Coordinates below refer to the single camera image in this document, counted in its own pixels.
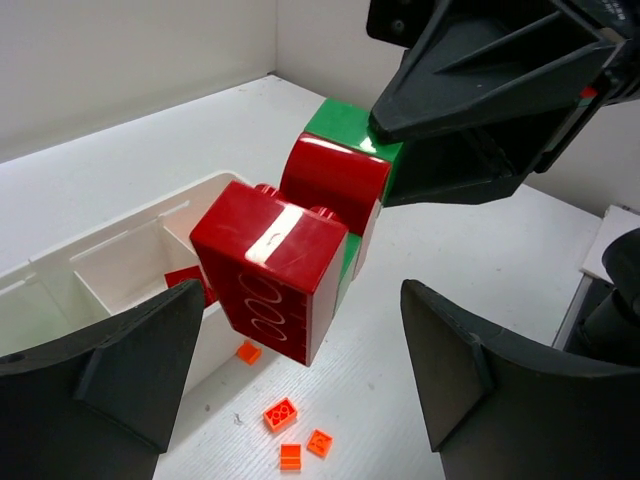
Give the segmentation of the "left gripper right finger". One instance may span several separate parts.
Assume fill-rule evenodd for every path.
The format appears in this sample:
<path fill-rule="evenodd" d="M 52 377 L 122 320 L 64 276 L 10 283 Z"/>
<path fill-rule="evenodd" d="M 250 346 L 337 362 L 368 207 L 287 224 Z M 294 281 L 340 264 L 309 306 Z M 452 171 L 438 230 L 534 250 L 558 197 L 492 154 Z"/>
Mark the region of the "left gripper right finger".
<path fill-rule="evenodd" d="M 417 280 L 401 315 L 432 451 L 449 479 L 635 479 L 639 371 L 564 352 Z"/>

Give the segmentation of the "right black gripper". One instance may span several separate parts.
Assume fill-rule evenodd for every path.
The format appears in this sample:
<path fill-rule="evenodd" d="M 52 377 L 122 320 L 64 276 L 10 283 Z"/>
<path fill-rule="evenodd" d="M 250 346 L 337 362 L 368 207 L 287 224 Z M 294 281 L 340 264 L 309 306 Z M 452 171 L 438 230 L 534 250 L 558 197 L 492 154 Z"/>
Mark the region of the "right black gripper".
<path fill-rule="evenodd" d="M 366 32 L 409 49 L 372 130 L 386 143 L 434 136 L 401 149 L 386 207 L 511 196 L 545 171 L 609 65 L 608 102 L 639 98 L 637 1 L 372 1 Z"/>

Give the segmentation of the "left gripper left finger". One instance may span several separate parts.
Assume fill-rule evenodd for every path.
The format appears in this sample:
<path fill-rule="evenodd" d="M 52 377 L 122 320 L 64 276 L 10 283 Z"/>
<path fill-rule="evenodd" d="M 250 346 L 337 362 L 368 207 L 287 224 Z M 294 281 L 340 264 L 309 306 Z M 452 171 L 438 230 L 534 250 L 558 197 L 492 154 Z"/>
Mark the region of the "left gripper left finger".
<path fill-rule="evenodd" d="M 2 478 L 152 478 L 203 311 L 201 283 L 184 281 L 1 364 Z"/>

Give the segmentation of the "small green duplo brick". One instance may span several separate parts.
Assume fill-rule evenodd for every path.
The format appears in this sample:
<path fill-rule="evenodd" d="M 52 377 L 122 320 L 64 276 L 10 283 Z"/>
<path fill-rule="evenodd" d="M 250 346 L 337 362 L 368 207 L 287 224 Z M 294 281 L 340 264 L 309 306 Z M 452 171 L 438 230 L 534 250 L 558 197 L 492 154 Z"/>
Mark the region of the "small green duplo brick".
<path fill-rule="evenodd" d="M 392 185 L 392 181 L 395 178 L 401 149 L 405 146 L 402 142 L 392 144 L 382 143 L 370 128 L 369 113 L 367 111 L 354 105 L 330 98 L 325 99 L 314 116 L 305 126 L 303 133 L 315 135 L 338 145 L 345 146 L 352 150 L 357 150 L 389 162 L 391 164 L 391 173 L 389 180 L 387 181 L 385 193 L 383 194 L 381 209 L 385 206 L 384 200 L 386 199 Z M 315 206 L 308 210 L 320 213 L 325 212 L 333 220 L 344 224 L 337 214 L 326 207 Z M 342 270 L 337 290 L 337 304 L 342 302 L 350 283 L 359 274 L 355 274 L 354 270 L 358 254 L 360 253 L 361 243 L 361 238 L 350 233 L 348 230 L 344 259 L 342 261 Z"/>

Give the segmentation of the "red curved duplo brick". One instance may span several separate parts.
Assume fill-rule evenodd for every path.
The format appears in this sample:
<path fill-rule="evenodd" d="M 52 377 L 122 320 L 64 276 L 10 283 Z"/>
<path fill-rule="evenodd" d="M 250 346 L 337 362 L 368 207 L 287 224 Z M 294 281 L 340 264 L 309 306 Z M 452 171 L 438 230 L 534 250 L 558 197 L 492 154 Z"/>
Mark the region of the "red curved duplo brick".
<path fill-rule="evenodd" d="M 285 198 L 311 209 L 326 207 L 362 240 L 354 273 L 366 260 L 391 164 L 309 133 L 296 140 L 284 167 L 279 190 Z"/>

